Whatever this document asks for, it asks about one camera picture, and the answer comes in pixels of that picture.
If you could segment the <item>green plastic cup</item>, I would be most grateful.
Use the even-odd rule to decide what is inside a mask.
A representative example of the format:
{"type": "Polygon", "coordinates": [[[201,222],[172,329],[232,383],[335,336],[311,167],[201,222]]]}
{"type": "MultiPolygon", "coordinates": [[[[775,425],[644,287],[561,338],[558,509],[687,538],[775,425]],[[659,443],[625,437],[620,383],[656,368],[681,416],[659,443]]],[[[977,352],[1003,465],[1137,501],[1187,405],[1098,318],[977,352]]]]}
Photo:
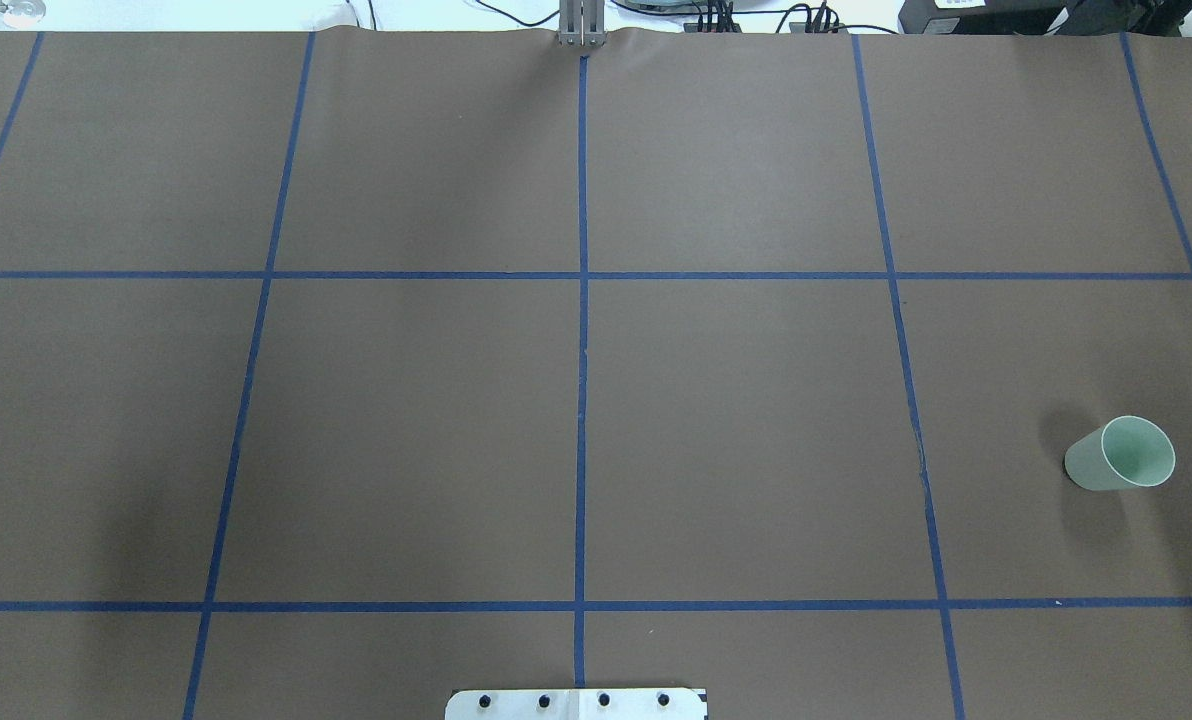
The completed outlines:
{"type": "Polygon", "coordinates": [[[1177,468],[1177,451],[1163,429],[1148,418],[1125,415],[1070,445],[1066,474],[1094,492],[1162,486],[1177,468]]]}

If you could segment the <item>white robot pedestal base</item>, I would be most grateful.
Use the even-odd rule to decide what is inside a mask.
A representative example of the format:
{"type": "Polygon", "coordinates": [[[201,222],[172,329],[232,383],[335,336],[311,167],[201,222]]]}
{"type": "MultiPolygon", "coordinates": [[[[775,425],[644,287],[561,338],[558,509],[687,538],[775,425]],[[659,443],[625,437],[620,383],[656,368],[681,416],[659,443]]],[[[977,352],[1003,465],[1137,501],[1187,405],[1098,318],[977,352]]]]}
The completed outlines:
{"type": "Polygon", "coordinates": [[[458,691],[445,719],[709,719],[701,689],[684,687],[458,691]]]}

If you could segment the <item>aluminium frame post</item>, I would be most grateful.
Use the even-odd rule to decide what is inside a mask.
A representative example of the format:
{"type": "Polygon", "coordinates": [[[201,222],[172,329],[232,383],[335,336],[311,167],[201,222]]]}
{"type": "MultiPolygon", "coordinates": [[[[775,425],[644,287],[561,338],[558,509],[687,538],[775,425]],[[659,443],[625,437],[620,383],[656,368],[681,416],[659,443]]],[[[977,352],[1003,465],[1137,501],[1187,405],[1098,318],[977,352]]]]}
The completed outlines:
{"type": "Polygon", "coordinates": [[[606,1],[561,0],[555,37],[561,46],[606,45],[606,1]]]}

